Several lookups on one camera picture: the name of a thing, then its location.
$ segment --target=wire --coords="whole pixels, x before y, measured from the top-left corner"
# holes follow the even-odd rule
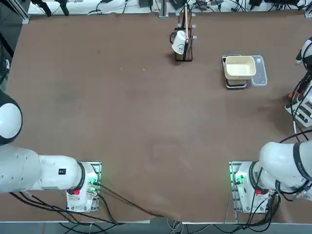
[[[160,215],[160,214],[156,214],[156,213],[150,212],[150,211],[148,211],[148,210],[146,210],[146,209],[144,209],[144,208],[142,208],[142,207],[136,205],[135,203],[133,203],[133,202],[131,202],[131,201],[125,199],[124,197],[120,196],[120,195],[117,194],[116,192],[112,191],[111,189],[109,189],[109,188],[107,188],[107,187],[105,187],[105,186],[103,186],[103,185],[101,185],[101,184],[99,184],[99,183],[94,183],[94,184],[95,184],[95,185],[98,185],[98,186],[101,186],[102,188],[106,189],[106,190],[109,191],[110,193],[112,193],[112,194],[114,194],[115,196],[119,197],[121,200],[125,201],[126,203],[128,203],[128,204],[130,204],[130,205],[132,205],[132,206],[134,206],[134,207],[136,207],[136,208],[138,208],[139,210],[141,210],[141,211],[143,211],[143,212],[145,212],[145,213],[147,213],[147,214],[149,214],[149,215],[152,215],[152,216],[155,216],[155,217],[163,217],[163,216]]]
[[[235,4],[237,4],[237,6],[240,7],[240,9],[242,9],[242,11],[246,11],[246,10],[244,10],[243,6],[242,6],[239,2],[236,2],[236,1],[233,1],[233,0],[227,0],[227,1],[234,2]]]
[[[57,207],[57,206],[52,206],[54,207],[55,209],[58,209],[55,210],[55,209],[49,209],[46,207],[46,205],[44,206],[39,206],[39,205],[36,205],[36,204],[33,204],[31,202],[28,202],[28,201],[25,201],[24,199],[20,198],[19,196],[17,196],[16,194],[14,193],[10,193],[13,197],[15,197],[16,199],[18,199],[19,201],[27,204],[27,205],[30,205],[30,206],[33,206],[33,207],[36,207],[36,208],[39,208],[39,209],[43,209],[43,210],[47,210],[47,211],[53,211],[53,212],[64,212],[64,213],[67,213],[67,214],[77,214],[77,215],[81,215],[81,216],[84,216],[84,217],[88,217],[88,218],[93,218],[93,219],[97,219],[97,220],[100,220],[100,221],[103,221],[103,222],[108,222],[108,223],[111,223],[111,224],[114,224],[113,222],[109,221],[109,220],[106,220],[106,219],[103,219],[103,218],[99,218],[99,217],[95,217],[95,216],[91,216],[91,215],[87,215],[87,214],[84,214],[84,213],[79,213],[79,212],[74,212],[74,211],[68,211],[68,210],[64,210],[60,207]]]
[[[55,13],[56,11],[59,10],[59,8],[60,8],[60,5],[59,5],[58,8],[51,14],[51,16],[54,15],[54,13]]]
[[[217,0],[214,0],[216,5],[218,6],[219,12],[221,12],[221,4],[219,5],[219,3],[217,2]]]
[[[272,7],[268,11],[271,11],[273,7],[275,7],[275,3],[273,3]]]
[[[312,86],[308,89],[306,94],[302,97],[302,100],[300,101],[299,105],[297,106],[297,108],[296,108],[296,110],[295,110],[295,112],[293,114],[294,116],[296,116],[299,107],[301,106],[301,104],[303,103],[303,101],[305,100],[305,98],[307,97],[307,95],[309,94],[311,89],[312,89]],[[306,138],[306,140],[309,140],[308,137],[305,134],[303,134],[303,136]]]
[[[157,8],[158,8],[158,11],[161,12],[157,0],[155,0],[155,3],[156,3],[156,6],[157,6]]]
[[[169,224],[168,219],[166,219],[166,221],[167,221],[168,227],[171,229],[169,234],[171,234],[171,233],[176,234],[176,230],[179,229],[179,228],[181,229],[180,234],[183,232],[183,223],[182,222],[174,221],[174,223],[173,223],[173,225],[171,227],[170,224]]]
[[[92,223],[92,226],[95,226],[95,227],[99,228],[100,231],[89,233],[89,232],[81,232],[81,231],[76,231],[76,230],[74,230],[75,227],[77,227],[77,226],[79,226],[79,225],[81,225],[81,224],[76,224],[75,226],[73,226],[73,227],[71,227],[71,228],[70,228],[70,227],[66,227],[66,226],[63,225],[62,223],[59,223],[59,225],[61,225],[62,227],[68,229],[68,230],[67,230],[65,233],[63,233],[63,234],[66,234],[66,233],[68,233],[68,232],[70,232],[70,231],[73,231],[73,232],[75,232],[75,233],[81,233],[81,234],[97,234],[97,233],[102,233],[102,232],[105,233],[107,230],[110,230],[111,228],[117,226],[116,224],[114,224],[113,226],[111,226],[111,227],[109,227],[109,228],[102,229],[99,225],[97,225],[97,224],[95,224],[95,223]]]
[[[263,169],[262,169],[262,167],[261,167],[261,168],[260,168],[260,171],[259,171],[259,174],[258,174],[258,178],[257,178],[256,184],[259,183],[262,170],[263,170]],[[278,203],[277,203],[275,209],[273,209],[274,198],[275,198],[276,195],[277,195],[277,192],[275,192],[275,193],[271,196],[271,205],[269,205],[269,212],[266,213],[265,217],[264,217],[261,221],[259,221],[259,222],[257,222],[257,223],[252,223],[252,220],[253,220],[253,218],[254,218],[254,215],[255,215],[256,211],[260,208],[260,206],[261,206],[266,200],[263,200],[262,202],[260,202],[259,205],[257,206],[257,208],[255,209],[255,211],[252,212],[253,206],[254,206],[254,199],[255,199],[255,190],[254,190],[253,200],[252,200],[252,204],[251,204],[251,211],[250,211],[250,214],[249,214],[249,217],[248,217],[248,220],[247,220],[246,224],[238,224],[239,226],[238,226],[237,228],[235,228],[234,230],[229,231],[229,232],[220,229],[220,228],[217,227],[215,224],[214,224],[214,226],[215,226],[218,230],[220,230],[221,232],[227,233],[227,234],[232,234],[232,233],[234,233],[234,232],[236,232],[236,231],[238,231],[238,230],[240,230],[240,229],[245,230],[245,229],[247,229],[247,228],[248,228],[248,229],[251,229],[251,230],[254,231],[254,232],[258,232],[258,233],[259,233],[259,232],[264,232],[264,231],[266,231],[266,230],[269,228],[269,226],[271,225],[272,217],[276,214],[276,212],[277,212],[277,210],[278,210],[278,208],[279,208],[279,205],[280,205],[280,197],[278,197]],[[266,227],[265,229],[263,229],[263,230],[255,230],[255,229],[252,229],[252,228],[251,228],[251,227],[262,226],[262,225],[264,225],[264,224],[266,224],[266,223],[267,223],[268,225],[267,225],[267,227]]]
[[[292,119],[293,121],[295,122],[295,125],[298,127],[298,129],[300,130],[300,132],[302,132],[302,129],[300,128],[300,126],[298,125],[296,119],[295,119],[295,114],[293,113],[293,98],[294,98],[294,95],[295,95],[295,92],[298,90],[299,86],[302,84],[302,82],[305,80],[305,79],[308,79],[309,78],[309,75],[310,75],[310,72],[307,68],[307,64],[305,63],[305,55],[307,53],[307,50],[312,46],[312,42],[307,46],[307,48],[305,49],[305,51],[303,52],[303,55],[302,55],[302,61],[303,61],[303,65],[307,71],[306,75],[299,81],[299,83],[296,85],[294,91],[292,92],[292,96],[290,98],[290,101],[291,101],[291,114],[292,114]]]
[[[70,231],[74,231],[75,232],[75,230],[74,230],[74,228],[75,227],[77,227],[77,226],[79,226],[80,224],[76,224],[76,225],[74,225],[72,228],[68,228],[68,227],[66,227],[66,226],[63,226],[63,227],[65,227],[65,228],[67,228],[68,230],[66,231],[66,232],[64,232],[63,234],[67,234],[68,232],[70,232]]]
[[[212,12],[215,12],[210,6],[207,6],[207,8],[209,8]]]
[[[211,224],[207,225],[206,227],[203,227],[202,229],[199,229],[198,231],[192,232],[192,233],[190,233],[190,234],[197,234],[197,233],[200,233],[200,232],[206,230],[207,228],[209,228],[210,226],[211,226]]]
[[[300,135],[305,134],[305,133],[312,133],[312,129],[305,130],[305,131],[303,131],[302,133],[296,133],[296,134],[293,134],[293,135],[291,135],[291,136],[288,136],[288,137],[286,137],[285,139],[282,139],[279,143],[283,143],[283,142],[285,142],[286,140],[292,139],[292,138],[294,138],[294,137],[300,136]]]
[[[101,12],[101,10],[98,9],[98,6],[99,6],[101,3],[102,3],[102,0],[98,2],[97,6],[96,6],[96,9],[95,9],[95,10],[92,10],[92,11],[89,11],[88,14],[93,13],[93,12],[99,12],[99,11]]]
[[[118,222],[113,218],[113,215],[112,215],[112,213],[111,213],[111,211],[110,211],[110,209],[109,209],[109,207],[108,207],[108,204],[107,204],[105,198],[104,198],[101,194],[97,194],[97,195],[98,195],[98,197],[101,198],[101,200],[103,201],[103,203],[104,203],[104,205],[105,205],[105,208],[106,208],[106,211],[107,211],[108,216],[109,216],[109,218],[111,219],[111,221],[112,221],[114,224],[116,224],[116,225],[122,225],[123,223],[118,223]]]
[[[127,3],[128,3],[128,0],[126,0],[126,3],[125,3],[125,7],[123,8],[123,11],[122,11],[122,13],[125,13],[125,10],[126,10],[126,6],[127,6]]]

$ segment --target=robotic arm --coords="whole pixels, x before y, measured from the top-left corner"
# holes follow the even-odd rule
[[[301,80],[295,97],[290,98],[293,98],[293,111],[300,105],[298,112],[295,112],[295,118],[308,127],[312,124],[312,96],[307,94],[312,86],[310,75],[312,74],[312,37],[304,43],[296,57],[296,64],[300,64],[301,61],[307,73]],[[289,103],[285,108],[291,113]],[[303,196],[312,201],[311,150],[312,141],[295,144],[269,142],[260,150],[258,162],[243,162],[234,177],[242,211],[250,213],[252,207],[254,212],[257,206],[265,201],[257,210],[258,213],[265,213],[273,191],[292,193],[295,199]]]
[[[94,182],[99,182],[99,175],[92,163],[68,156],[42,156],[10,145],[21,131],[22,120],[19,105],[0,92],[0,193],[66,190],[67,209],[96,211],[94,197],[99,187]]]

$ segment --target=brown table surface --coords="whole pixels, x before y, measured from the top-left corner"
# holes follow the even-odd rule
[[[293,132],[285,96],[305,73],[294,60],[311,22],[297,12],[197,15],[194,61],[180,65],[169,43],[176,23],[150,14],[33,17],[7,89],[24,115],[14,144],[100,160],[103,184],[155,213],[224,222],[229,161],[257,160],[266,142]],[[226,90],[221,57],[228,54],[262,55],[268,85]],[[64,207],[62,193],[36,194]],[[107,200],[117,220],[151,218]],[[62,220],[10,195],[1,204],[0,220]],[[303,199],[283,200],[274,221],[311,223],[311,209]],[[107,218],[102,205],[96,215]],[[235,222],[232,203],[227,221]]]

